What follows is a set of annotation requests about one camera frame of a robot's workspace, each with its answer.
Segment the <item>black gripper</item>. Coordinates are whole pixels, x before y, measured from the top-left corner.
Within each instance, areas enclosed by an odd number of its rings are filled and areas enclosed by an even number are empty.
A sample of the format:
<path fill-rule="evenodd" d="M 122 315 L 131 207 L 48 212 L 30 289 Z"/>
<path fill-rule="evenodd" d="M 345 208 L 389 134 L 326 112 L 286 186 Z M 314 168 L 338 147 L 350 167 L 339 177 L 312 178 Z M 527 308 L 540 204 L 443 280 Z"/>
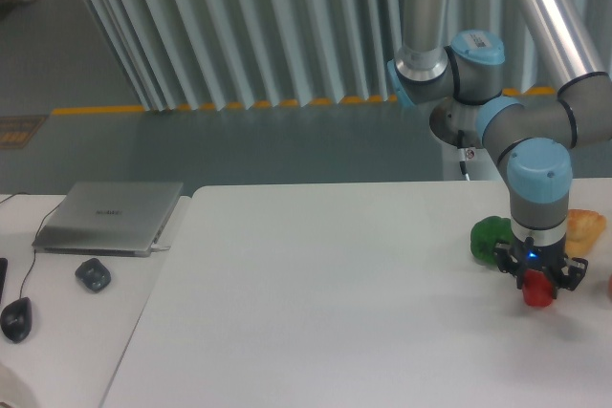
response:
<path fill-rule="evenodd" d="M 562 237 L 549 246 L 534 245 L 527 249 L 525 242 L 513 236 L 512 244 L 497 242 L 493 255 L 499 271 L 510 274 L 519 290 L 523 287 L 525 269 L 548 269 L 553 297 L 557 298 L 559 290 L 575 290 L 588 270 L 586 259 L 566 256 L 565 242 Z"/>

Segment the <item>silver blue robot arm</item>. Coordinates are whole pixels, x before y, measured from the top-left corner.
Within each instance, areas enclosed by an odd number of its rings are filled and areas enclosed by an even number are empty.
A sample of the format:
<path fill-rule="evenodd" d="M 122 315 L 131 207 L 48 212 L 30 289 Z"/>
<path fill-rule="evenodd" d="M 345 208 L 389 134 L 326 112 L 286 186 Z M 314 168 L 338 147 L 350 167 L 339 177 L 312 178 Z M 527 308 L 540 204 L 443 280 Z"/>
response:
<path fill-rule="evenodd" d="M 502 93 L 502 41 L 490 32 L 442 28 L 448 0 L 404 0 L 402 45 L 387 68 L 399 101 L 442 99 L 431 131 L 460 153 L 485 149 L 509 191 L 510 231 L 476 224 L 470 249 L 510 274 L 526 304 L 543 308 L 584 279 L 586 254 L 605 228 L 594 212 L 571 211 L 570 151 L 611 138 L 611 78 L 572 0 L 518 0 L 557 92 L 528 108 Z"/>

